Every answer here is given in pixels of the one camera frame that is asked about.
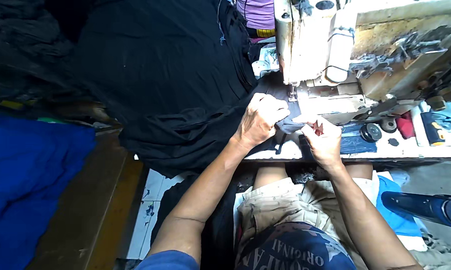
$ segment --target person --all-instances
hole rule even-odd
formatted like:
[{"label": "person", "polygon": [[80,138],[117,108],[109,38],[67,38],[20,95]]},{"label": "person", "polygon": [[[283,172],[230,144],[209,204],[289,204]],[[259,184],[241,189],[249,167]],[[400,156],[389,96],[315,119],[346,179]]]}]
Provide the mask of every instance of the person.
[{"label": "person", "polygon": [[[236,167],[289,114],[285,101],[253,96],[237,131],[166,217],[138,270],[200,268],[201,232]],[[342,163],[341,129],[310,113],[294,121],[307,123],[301,131],[330,181],[310,181],[298,195],[283,164],[259,168],[252,191],[243,195],[238,208],[242,235],[236,269],[422,269],[354,181],[371,179],[372,166]],[[309,125],[316,122],[323,126],[321,132]]]}]

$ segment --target wrist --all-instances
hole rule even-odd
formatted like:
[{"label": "wrist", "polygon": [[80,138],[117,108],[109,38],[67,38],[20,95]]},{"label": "wrist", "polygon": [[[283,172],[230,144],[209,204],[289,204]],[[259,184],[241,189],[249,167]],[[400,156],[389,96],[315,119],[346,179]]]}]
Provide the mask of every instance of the wrist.
[{"label": "wrist", "polygon": [[346,172],[346,167],[342,163],[342,160],[338,160],[335,162],[331,162],[325,166],[322,166],[323,169],[328,172],[331,176],[341,175]]},{"label": "wrist", "polygon": [[241,142],[238,138],[236,138],[235,134],[229,139],[227,146],[244,156],[246,156],[253,148],[248,144]]}]

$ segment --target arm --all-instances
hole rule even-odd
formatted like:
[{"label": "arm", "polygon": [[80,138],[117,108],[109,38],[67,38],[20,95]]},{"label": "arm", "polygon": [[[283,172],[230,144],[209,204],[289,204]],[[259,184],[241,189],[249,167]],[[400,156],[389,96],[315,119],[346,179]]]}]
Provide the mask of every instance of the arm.
[{"label": "arm", "polygon": [[310,150],[316,161],[330,174],[342,218],[352,242],[371,270],[421,270],[422,267],[402,245],[389,224],[352,180],[340,158],[341,129],[318,115],[301,115],[296,122],[323,125],[317,135],[305,125]]},{"label": "arm", "polygon": [[204,224],[229,186],[237,166],[256,145],[272,137],[274,124],[290,114],[287,102],[255,94],[241,123],[219,156],[189,187],[162,223],[147,256],[178,250],[201,261]]}]

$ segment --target beige shorts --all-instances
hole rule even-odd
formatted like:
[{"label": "beige shorts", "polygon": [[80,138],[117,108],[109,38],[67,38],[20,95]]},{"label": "beige shorts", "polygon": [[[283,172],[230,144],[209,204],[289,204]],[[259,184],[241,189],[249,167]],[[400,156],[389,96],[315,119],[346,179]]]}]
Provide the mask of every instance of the beige shorts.
[{"label": "beige shorts", "polygon": [[[364,190],[374,186],[372,180],[353,179],[367,197],[373,194]],[[243,194],[244,201],[237,209],[242,215],[243,234],[239,240],[236,262],[250,239],[267,227],[306,222],[341,243],[357,269],[367,269],[346,231],[331,182],[308,181],[302,193],[298,193],[297,188],[288,177]]]}]

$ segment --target industrial sewing machine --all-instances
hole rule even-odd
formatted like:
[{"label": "industrial sewing machine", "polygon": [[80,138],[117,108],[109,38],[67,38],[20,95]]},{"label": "industrial sewing machine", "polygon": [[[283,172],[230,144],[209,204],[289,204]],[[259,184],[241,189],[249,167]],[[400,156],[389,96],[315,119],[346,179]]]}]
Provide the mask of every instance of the industrial sewing machine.
[{"label": "industrial sewing machine", "polygon": [[289,101],[332,123],[451,101],[451,0],[274,0]]}]

